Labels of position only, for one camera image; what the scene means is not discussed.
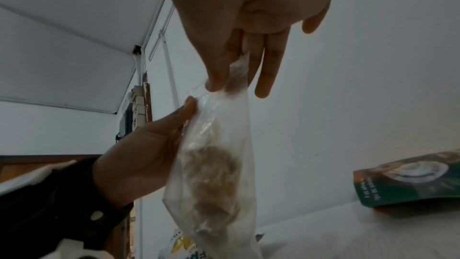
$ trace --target black sleeve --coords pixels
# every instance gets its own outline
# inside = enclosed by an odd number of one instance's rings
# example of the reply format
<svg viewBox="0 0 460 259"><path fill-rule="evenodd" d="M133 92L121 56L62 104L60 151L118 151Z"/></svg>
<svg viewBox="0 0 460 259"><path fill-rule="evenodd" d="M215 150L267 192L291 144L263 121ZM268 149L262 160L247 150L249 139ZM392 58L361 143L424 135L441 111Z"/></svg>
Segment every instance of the black sleeve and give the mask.
<svg viewBox="0 0 460 259"><path fill-rule="evenodd" d="M55 170L39 184L0 197L0 257L40 258L64 238L82 241L86 249L103 248L133 204L117 209L98 193L95 160Z"/></svg>

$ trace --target green package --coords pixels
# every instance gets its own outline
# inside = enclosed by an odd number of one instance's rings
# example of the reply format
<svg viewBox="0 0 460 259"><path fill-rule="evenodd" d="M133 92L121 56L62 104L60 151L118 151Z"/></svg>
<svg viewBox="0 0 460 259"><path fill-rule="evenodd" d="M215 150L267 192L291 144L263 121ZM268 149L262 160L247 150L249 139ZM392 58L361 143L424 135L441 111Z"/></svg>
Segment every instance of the green package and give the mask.
<svg viewBox="0 0 460 259"><path fill-rule="evenodd" d="M353 172L364 206L460 197L460 150L402 159Z"/></svg>

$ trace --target clear plastic bag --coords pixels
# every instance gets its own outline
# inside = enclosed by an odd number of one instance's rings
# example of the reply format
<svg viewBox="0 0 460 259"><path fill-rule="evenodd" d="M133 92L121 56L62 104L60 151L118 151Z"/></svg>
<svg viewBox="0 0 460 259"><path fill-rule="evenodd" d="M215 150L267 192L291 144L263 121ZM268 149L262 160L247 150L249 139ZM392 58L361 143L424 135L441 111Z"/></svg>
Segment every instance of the clear plastic bag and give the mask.
<svg viewBox="0 0 460 259"><path fill-rule="evenodd" d="M192 92L198 112L186 125L163 203L184 233L214 259L259 259L247 72L230 66L227 85Z"/></svg>

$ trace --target hand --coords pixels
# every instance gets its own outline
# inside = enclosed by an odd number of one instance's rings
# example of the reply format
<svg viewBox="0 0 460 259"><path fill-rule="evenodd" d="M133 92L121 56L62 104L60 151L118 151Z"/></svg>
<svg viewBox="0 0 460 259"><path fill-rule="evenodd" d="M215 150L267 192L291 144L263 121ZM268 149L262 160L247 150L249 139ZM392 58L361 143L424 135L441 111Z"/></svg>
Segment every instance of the hand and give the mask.
<svg viewBox="0 0 460 259"><path fill-rule="evenodd" d="M123 207L166 185L181 141L182 126L196 112L196 100L170 115L136 129L93 166L97 189L114 206Z"/></svg>
<svg viewBox="0 0 460 259"><path fill-rule="evenodd" d="M265 98L275 82L292 24L313 33L331 0L173 0L185 32L209 76L207 88L222 88L229 65L250 51L248 82L262 69L256 96Z"/></svg>

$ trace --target brown substance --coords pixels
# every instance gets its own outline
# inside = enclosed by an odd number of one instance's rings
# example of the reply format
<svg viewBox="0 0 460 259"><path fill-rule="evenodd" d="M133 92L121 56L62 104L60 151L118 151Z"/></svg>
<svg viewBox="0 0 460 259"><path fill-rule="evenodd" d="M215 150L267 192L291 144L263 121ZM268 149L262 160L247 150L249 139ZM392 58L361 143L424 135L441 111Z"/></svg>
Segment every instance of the brown substance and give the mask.
<svg viewBox="0 0 460 259"><path fill-rule="evenodd" d="M224 230L240 211L236 200L241 162L228 151L205 146L184 153L184 176L196 199L197 224Z"/></svg>

